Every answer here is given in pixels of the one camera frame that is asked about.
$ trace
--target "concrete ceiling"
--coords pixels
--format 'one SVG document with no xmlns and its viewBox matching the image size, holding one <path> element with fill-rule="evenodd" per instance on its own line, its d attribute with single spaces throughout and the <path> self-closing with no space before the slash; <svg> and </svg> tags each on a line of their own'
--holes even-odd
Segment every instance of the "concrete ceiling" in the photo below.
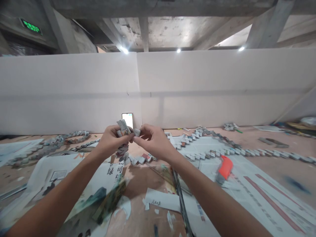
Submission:
<svg viewBox="0 0 316 237">
<path fill-rule="evenodd" d="M 149 50 L 192 50 L 205 36 L 210 35 L 220 28 L 230 17 L 149 17 Z M 141 52 L 143 41 L 139 20 L 136 17 L 112 18 L 111 21 L 125 39 L 130 51 Z M 215 47 L 243 46 L 247 41 L 252 25 L 240 30 L 232 36 L 224 39 Z M 316 15 L 291 15 L 289 16 L 284 30 L 278 42 L 316 31 Z M 293 47 L 314 47 L 315 40 L 304 44 L 293 44 Z"/>
<path fill-rule="evenodd" d="M 223 40 L 216 46 L 242 46 L 245 45 L 251 26 L 248 26 L 231 37 Z M 316 15 L 291 15 L 281 33 L 278 42 L 316 31 Z"/>
<path fill-rule="evenodd" d="M 262 24 L 260 17 L 270 27 L 258 31 L 263 39 L 271 37 L 271 30 L 279 31 L 273 47 L 314 47 L 316 42 L 315 0 L 51 1 L 65 17 L 82 24 L 95 45 L 111 51 L 238 48 L 246 45 L 252 24 Z M 275 10 L 280 5 L 284 13 Z M 275 18 L 267 20 L 271 14 Z M 279 19 L 282 26 L 277 26 Z"/>
</svg>

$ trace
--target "white panel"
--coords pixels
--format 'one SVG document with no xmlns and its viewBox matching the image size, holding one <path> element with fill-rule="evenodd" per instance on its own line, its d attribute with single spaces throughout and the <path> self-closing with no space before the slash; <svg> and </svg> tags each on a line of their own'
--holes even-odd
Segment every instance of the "white panel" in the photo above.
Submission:
<svg viewBox="0 0 316 237">
<path fill-rule="evenodd" d="M 315 49 L 138 53 L 143 123 L 271 123 L 314 84 L 315 60 Z"/>
<path fill-rule="evenodd" d="M 303 117 L 316 117 L 316 90 L 299 102 L 293 109 L 291 109 L 281 121 L 299 121 Z"/>
<path fill-rule="evenodd" d="M 136 53 L 0 58 L 0 134 L 103 132 L 141 107 Z"/>
</svg>

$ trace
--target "smartphone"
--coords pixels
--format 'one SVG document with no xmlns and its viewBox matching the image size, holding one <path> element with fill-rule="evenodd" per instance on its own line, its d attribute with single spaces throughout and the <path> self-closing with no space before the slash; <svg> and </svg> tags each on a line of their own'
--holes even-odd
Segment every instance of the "smartphone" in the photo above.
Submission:
<svg viewBox="0 0 316 237">
<path fill-rule="evenodd" d="M 122 119 L 125 119 L 127 126 L 133 128 L 133 114 L 132 113 L 122 114 Z"/>
</svg>

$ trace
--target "green exit sign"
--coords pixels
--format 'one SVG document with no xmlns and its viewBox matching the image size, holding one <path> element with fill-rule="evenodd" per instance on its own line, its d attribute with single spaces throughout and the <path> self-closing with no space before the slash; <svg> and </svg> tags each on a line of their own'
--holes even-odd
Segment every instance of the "green exit sign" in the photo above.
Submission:
<svg viewBox="0 0 316 237">
<path fill-rule="evenodd" d="M 25 28 L 28 28 L 29 30 L 31 30 L 31 31 L 33 31 L 33 32 L 35 32 L 35 33 L 38 33 L 38 34 L 40 34 L 40 35 L 43 35 L 43 34 L 42 34 L 42 31 L 40 30 L 39 27 L 37 27 L 37 26 L 35 26 L 35 25 L 33 25 L 33 24 L 31 24 L 31 23 L 29 23 L 29 22 L 23 20 L 22 18 L 20 18 L 20 20 L 21 20 L 22 25 L 23 25 Z"/>
</svg>

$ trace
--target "concrete beam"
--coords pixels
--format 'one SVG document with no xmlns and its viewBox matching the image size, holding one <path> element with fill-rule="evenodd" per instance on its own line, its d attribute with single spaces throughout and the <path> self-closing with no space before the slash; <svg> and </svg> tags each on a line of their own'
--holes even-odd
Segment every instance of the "concrete beam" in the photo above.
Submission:
<svg viewBox="0 0 316 237">
<path fill-rule="evenodd" d="M 95 22 L 98 27 L 104 32 L 104 34 L 106 34 L 106 36 L 113 42 L 117 49 L 123 52 L 121 48 L 125 48 L 124 39 L 111 21 L 111 19 L 104 18 L 102 20 L 96 20 Z"/>
<path fill-rule="evenodd" d="M 203 36 L 204 40 L 196 45 L 193 50 L 209 50 L 216 44 L 250 26 L 252 22 L 253 17 L 233 17 L 214 32 Z"/>
<path fill-rule="evenodd" d="M 100 34 L 95 34 L 93 35 L 93 44 L 98 45 L 98 44 L 112 44 L 113 42 L 107 37 L 103 32 Z"/>
<path fill-rule="evenodd" d="M 42 0 L 42 4 L 57 39 L 59 47 L 59 52 L 57 53 L 80 53 L 71 22 L 53 9 L 49 0 Z"/>
<path fill-rule="evenodd" d="M 295 0 L 278 0 L 276 6 L 258 16 L 250 29 L 246 47 L 274 48 L 289 18 Z"/>
<path fill-rule="evenodd" d="M 3 37 L 2 33 L 0 32 L 0 56 L 2 55 L 11 55 L 11 49 Z"/>
<path fill-rule="evenodd" d="M 139 26 L 141 28 L 144 52 L 149 52 L 148 17 L 139 17 L 138 21 L 139 21 Z"/>
<path fill-rule="evenodd" d="M 278 42 L 276 44 L 276 47 L 285 48 L 285 47 L 290 47 L 295 44 L 304 43 L 304 42 L 313 41 L 313 40 L 316 40 L 316 31 L 312 31 L 300 36 L 296 36 L 296 37 Z"/>
<path fill-rule="evenodd" d="M 66 18 L 100 19 L 150 16 L 259 16 L 275 0 L 51 0 Z M 316 14 L 316 1 L 299 0 L 293 14 Z"/>
</svg>

